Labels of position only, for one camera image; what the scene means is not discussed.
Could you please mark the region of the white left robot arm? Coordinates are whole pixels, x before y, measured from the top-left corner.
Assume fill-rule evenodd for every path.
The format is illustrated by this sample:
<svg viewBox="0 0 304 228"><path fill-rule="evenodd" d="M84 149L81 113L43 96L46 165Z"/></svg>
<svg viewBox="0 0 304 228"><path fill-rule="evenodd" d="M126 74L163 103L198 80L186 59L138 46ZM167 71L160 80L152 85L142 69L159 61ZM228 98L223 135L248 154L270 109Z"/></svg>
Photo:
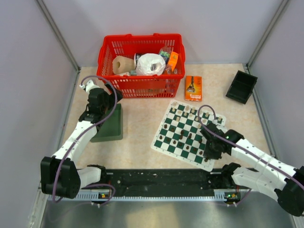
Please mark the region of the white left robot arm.
<svg viewBox="0 0 304 228"><path fill-rule="evenodd" d="M80 88L88 94L88 103L74 131L52 156L45 156L40 163L41 190L50 195L54 203L63 198L74 199L82 188L103 188L108 182L103 166L89 165L80 170L76 168L80 155L114 113L117 103L123 97L109 80L98 77L110 91L107 93L94 82L94 78L95 76L88 76L87 82L81 81Z"/></svg>

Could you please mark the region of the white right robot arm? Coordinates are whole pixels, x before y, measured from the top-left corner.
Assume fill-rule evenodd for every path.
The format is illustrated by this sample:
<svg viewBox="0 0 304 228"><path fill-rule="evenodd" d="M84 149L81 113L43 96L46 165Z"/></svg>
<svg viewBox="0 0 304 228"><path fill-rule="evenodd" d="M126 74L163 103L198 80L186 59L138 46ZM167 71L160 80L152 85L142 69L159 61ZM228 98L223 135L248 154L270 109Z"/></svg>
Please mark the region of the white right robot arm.
<svg viewBox="0 0 304 228"><path fill-rule="evenodd" d="M253 168L237 163L222 168L222 183L227 188L235 185L258 191L275 200L289 214L304 214L304 169L285 164L258 149L235 130L222 131L214 123L202 125L207 140L204 154L208 159L218 160L226 153L246 162Z"/></svg>

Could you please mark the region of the green white chess mat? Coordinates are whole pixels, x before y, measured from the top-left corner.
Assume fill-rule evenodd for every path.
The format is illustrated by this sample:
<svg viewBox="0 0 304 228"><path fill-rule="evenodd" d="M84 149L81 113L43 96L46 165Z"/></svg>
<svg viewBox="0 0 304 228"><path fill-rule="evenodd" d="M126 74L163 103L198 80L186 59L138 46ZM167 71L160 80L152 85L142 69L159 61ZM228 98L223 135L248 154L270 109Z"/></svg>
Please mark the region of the green white chess mat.
<svg viewBox="0 0 304 228"><path fill-rule="evenodd" d="M207 140L200 133L201 124L214 123L224 128L226 117L221 114L213 114L211 110L206 109L201 109L200 114L197 114L197 107L195 107L195 113L192 113L193 107L195 106L171 100L152 140L151 148L211 172L215 160L206 159L203 156Z"/></svg>

